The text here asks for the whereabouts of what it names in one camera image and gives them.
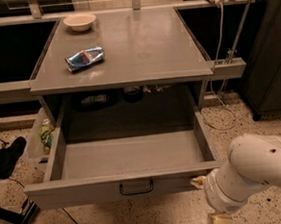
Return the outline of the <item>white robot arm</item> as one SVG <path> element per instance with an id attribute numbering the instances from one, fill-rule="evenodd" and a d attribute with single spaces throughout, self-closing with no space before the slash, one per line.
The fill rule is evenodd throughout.
<path id="1" fill-rule="evenodd" d="M 190 179 L 211 208 L 233 214 L 268 187 L 281 188 L 281 136 L 243 134 L 234 138 L 228 160 L 206 176 Z"/>

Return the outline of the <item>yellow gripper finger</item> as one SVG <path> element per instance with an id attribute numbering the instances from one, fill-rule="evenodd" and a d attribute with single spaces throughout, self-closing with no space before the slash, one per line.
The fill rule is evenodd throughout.
<path id="1" fill-rule="evenodd" d="M 190 184 L 197 189 L 203 189 L 205 186 L 206 176 L 197 176 L 196 178 L 190 179 Z"/>

